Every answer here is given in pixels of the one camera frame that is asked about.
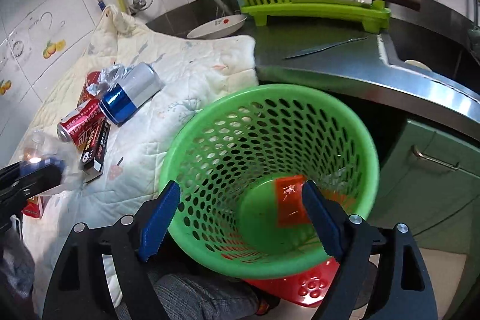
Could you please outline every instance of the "blue and white can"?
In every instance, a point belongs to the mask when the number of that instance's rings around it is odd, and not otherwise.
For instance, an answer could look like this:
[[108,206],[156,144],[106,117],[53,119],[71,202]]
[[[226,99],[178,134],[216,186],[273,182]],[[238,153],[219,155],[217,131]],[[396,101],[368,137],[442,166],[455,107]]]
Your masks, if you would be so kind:
[[100,100],[99,107],[109,121],[123,124],[165,84],[147,63],[139,63]]

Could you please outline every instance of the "white plate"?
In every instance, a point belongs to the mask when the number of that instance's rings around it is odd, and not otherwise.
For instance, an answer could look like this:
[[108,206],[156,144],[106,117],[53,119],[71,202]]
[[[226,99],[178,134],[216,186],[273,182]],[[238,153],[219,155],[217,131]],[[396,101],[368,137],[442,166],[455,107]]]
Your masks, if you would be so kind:
[[200,25],[188,33],[187,38],[213,40],[226,37],[240,29],[246,19],[247,17],[242,14],[224,16]]

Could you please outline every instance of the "basket bottom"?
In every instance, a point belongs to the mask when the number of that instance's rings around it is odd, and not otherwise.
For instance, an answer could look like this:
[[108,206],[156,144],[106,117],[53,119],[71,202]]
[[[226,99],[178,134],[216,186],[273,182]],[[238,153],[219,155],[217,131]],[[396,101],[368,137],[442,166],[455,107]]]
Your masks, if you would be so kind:
[[238,232],[246,243],[266,255],[298,256],[296,250],[316,236],[315,229],[311,224],[278,226],[276,178],[267,177],[243,193],[236,212]]

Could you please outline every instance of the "counter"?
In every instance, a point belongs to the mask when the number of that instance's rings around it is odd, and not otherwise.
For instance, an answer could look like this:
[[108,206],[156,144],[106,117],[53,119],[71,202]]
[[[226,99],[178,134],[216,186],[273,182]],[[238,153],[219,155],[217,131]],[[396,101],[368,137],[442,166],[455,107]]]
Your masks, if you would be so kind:
[[[255,38],[260,81],[301,84],[388,105],[452,128],[480,142],[480,96],[434,72],[398,59],[388,33],[365,33],[343,21],[248,20],[239,34]],[[293,59],[300,50],[347,41]]]

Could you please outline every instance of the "dish rack leg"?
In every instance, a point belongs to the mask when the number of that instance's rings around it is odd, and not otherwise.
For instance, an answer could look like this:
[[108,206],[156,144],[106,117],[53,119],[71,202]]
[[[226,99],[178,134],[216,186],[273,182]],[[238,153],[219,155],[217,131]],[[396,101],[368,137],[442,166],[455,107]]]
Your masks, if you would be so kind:
[[267,14],[255,14],[253,15],[256,26],[265,26],[267,24]]
[[376,19],[364,18],[362,19],[361,24],[363,25],[364,30],[368,33],[380,33],[380,22]]

